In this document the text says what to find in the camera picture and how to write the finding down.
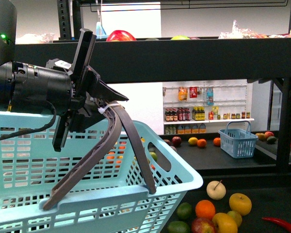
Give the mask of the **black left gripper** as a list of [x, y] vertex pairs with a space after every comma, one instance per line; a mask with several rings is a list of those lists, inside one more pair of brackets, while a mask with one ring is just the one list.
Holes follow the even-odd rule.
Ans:
[[82, 132], [102, 120], [98, 104], [103, 100], [127, 101], [128, 98], [108, 87], [90, 67], [96, 36], [89, 29], [80, 30], [76, 53], [70, 68], [60, 67], [61, 60], [49, 60], [46, 67], [16, 63], [13, 111], [44, 114], [50, 110], [58, 121], [53, 136], [53, 148], [60, 152], [68, 132]]

